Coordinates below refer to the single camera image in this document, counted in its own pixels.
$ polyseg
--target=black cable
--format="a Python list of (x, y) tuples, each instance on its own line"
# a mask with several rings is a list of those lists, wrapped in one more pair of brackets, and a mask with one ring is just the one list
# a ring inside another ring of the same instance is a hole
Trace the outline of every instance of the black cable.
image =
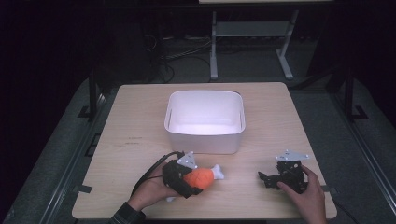
[(166, 73), (169, 72), (168, 69), (170, 69), (172, 72), (171, 77), (169, 77), (168, 79), (165, 79), (165, 75), (163, 74), (163, 72), (161, 72), (161, 70), (159, 71), (161, 81), (163, 82), (163, 84), (166, 84), (166, 83), (169, 83), (175, 77), (175, 69), (167, 63), (164, 63), (163, 66), (165, 66)]
[(358, 220), (356, 220), (356, 218), (354, 218), (354, 217), (352, 216), (352, 214), (350, 214), (350, 213), (345, 209), (344, 206), (342, 206), (340, 203), (338, 203), (338, 202), (335, 201), (335, 200), (332, 200), (332, 201), (334, 202), (334, 204), (335, 204), (337, 207), (339, 207), (341, 210), (343, 210), (343, 211), (353, 220), (353, 222), (355, 222), (356, 224), (359, 224)]
[(146, 180), (154, 179), (154, 178), (158, 178), (158, 177), (163, 177), (163, 176), (162, 175), (155, 175), (155, 176), (151, 176), (151, 177), (146, 178)]
[[(207, 60), (205, 60), (203, 58), (200, 58), (198, 56), (180, 56), (180, 57), (177, 57), (177, 58), (174, 58), (174, 59), (168, 59), (167, 61), (170, 63), (172, 61), (182, 60), (182, 59), (189, 59), (189, 58), (190, 59), (197, 59), (197, 60), (200, 60), (200, 61), (204, 62), (210, 69), (210, 63)], [(172, 76), (169, 79), (167, 79), (167, 80), (165, 80), (165, 78), (163, 76), (163, 73), (160, 71), (160, 78), (163, 81), (163, 84), (166, 84), (166, 83), (169, 83), (174, 78), (175, 70), (174, 70), (173, 67), (171, 67), (168, 64), (165, 64), (164, 66), (165, 66), (165, 68), (170, 68), (172, 70)]]
[(178, 151), (174, 151), (171, 152), (167, 155), (164, 155), (162, 158), (160, 158), (157, 162), (155, 162), (143, 175), (142, 177), (140, 177), (140, 179), (137, 181), (137, 183), (134, 185), (134, 189), (132, 190), (131, 196), (134, 195), (134, 193), (136, 192), (136, 190), (140, 187), (140, 185), (145, 182), (146, 180), (149, 179), (149, 176), (151, 175), (151, 173), (161, 164), (163, 163), (166, 159), (168, 159), (170, 156), (172, 155), (177, 155), (177, 157), (182, 157), (184, 155), (184, 153), (182, 152), (178, 152)]
[(167, 60), (177, 59), (177, 58), (181, 58), (181, 57), (186, 56), (186, 55), (190, 55), (190, 54), (193, 54), (193, 53), (198, 53), (198, 52), (200, 52), (200, 51), (202, 51), (204, 49), (209, 49), (210, 47), (211, 47), (211, 41), (209, 40), (205, 44), (203, 44), (202, 46), (196, 47), (194, 49), (189, 49), (187, 51), (180, 52), (180, 53), (177, 53), (177, 54), (174, 54), (174, 55), (162, 56), (161, 58), (165, 59), (165, 60), (166, 59)]

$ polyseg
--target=orange plush toy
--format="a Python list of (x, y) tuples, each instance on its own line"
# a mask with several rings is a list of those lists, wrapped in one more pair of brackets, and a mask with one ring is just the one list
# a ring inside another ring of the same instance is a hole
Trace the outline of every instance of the orange plush toy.
[(215, 165), (212, 169), (197, 168), (190, 173), (183, 176), (190, 186), (198, 189), (207, 189), (212, 185), (215, 179), (224, 179), (224, 174), (221, 172), (219, 165)]

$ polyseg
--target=person's right hand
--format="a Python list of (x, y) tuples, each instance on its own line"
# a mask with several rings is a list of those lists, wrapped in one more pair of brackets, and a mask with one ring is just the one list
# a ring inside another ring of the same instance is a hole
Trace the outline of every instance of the person's right hand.
[(324, 192), (320, 186), (318, 176), (302, 165), (304, 173), (308, 176), (308, 187), (302, 194), (298, 194), (288, 185), (277, 182), (277, 186), (289, 195), (296, 204), (303, 219), (309, 224), (327, 223)]
[(173, 189), (166, 187), (163, 183), (163, 167), (166, 162), (161, 163), (149, 177), (153, 177), (144, 181), (136, 192), (131, 196), (128, 204), (136, 211), (153, 205), (167, 197), (179, 196)]

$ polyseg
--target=orange object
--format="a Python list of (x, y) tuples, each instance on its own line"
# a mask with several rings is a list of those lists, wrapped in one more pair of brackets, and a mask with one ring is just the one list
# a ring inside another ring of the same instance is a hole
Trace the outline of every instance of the orange object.
[(196, 187), (198, 189), (207, 189), (213, 183), (215, 175), (213, 174), (213, 171), (211, 169), (198, 168), (184, 175), (183, 179), (191, 187)]

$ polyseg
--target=metal stand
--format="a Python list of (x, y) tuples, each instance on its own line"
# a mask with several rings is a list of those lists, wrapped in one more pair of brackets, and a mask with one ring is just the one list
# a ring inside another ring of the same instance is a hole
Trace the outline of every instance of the metal stand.
[(288, 61), (285, 58), (294, 24), (299, 11), (294, 10), (289, 21), (217, 21), (216, 11), (212, 19), (212, 51), (210, 52), (210, 78), (217, 79), (218, 63), (216, 58), (216, 37), (218, 36), (284, 36), (285, 42), (276, 55), (286, 79), (293, 79)]

